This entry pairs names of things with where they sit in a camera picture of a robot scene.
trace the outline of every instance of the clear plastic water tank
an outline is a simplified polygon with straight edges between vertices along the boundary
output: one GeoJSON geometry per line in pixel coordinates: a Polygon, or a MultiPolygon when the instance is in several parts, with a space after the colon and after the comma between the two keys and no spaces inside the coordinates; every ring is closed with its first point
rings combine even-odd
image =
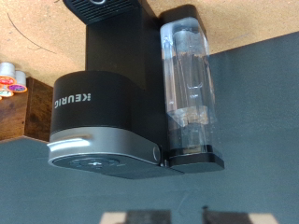
{"type": "Polygon", "coordinates": [[[171,155],[215,152],[216,116],[206,36],[195,18],[161,28],[171,155]]]}

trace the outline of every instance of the silver trim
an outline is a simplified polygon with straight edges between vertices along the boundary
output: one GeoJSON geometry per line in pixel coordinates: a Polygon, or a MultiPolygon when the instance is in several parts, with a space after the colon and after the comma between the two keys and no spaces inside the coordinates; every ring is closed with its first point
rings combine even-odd
{"type": "Polygon", "coordinates": [[[50,137],[48,147],[51,165],[53,161],[63,157],[88,154],[122,155],[152,164],[160,163],[160,160],[156,161],[153,156],[153,149],[159,148],[155,143],[118,128],[83,127],[63,130],[50,137]],[[88,144],[78,144],[77,147],[64,146],[74,139],[88,144]]]}
{"type": "Polygon", "coordinates": [[[90,0],[90,2],[95,4],[95,5],[103,5],[106,2],[106,0],[102,0],[101,2],[95,2],[93,0],[90,0]]]}

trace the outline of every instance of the dark gray surface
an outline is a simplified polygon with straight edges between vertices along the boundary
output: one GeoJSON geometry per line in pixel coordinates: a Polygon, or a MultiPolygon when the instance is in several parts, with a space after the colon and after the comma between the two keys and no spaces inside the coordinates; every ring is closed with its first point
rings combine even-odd
{"type": "Polygon", "coordinates": [[[171,209],[174,224],[212,210],[299,221],[299,34],[210,58],[225,171],[125,180],[51,167],[42,143],[0,146],[0,223],[97,224],[105,211],[171,209]]]}

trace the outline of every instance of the coffee pod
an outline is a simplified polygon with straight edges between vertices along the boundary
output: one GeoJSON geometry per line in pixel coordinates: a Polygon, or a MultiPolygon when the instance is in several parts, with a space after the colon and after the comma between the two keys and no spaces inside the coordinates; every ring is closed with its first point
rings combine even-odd
{"type": "Polygon", "coordinates": [[[26,75],[22,71],[16,71],[17,83],[9,85],[8,89],[14,92],[25,92],[27,91],[26,87],[26,75]]]}
{"type": "Polygon", "coordinates": [[[15,66],[12,63],[0,63],[0,84],[13,85],[17,83],[15,66]]]}
{"type": "Polygon", "coordinates": [[[0,88],[0,97],[10,97],[13,96],[13,92],[8,89],[6,85],[2,85],[0,88]]]}

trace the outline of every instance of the keurig logo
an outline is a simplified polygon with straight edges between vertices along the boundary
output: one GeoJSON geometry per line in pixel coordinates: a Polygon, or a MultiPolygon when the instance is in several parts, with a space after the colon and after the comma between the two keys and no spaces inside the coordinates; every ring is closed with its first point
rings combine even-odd
{"type": "Polygon", "coordinates": [[[92,99],[92,95],[90,93],[70,95],[68,97],[66,96],[64,98],[55,101],[55,109],[61,105],[67,105],[67,104],[83,102],[83,101],[91,101],[91,99],[92,99]]]}

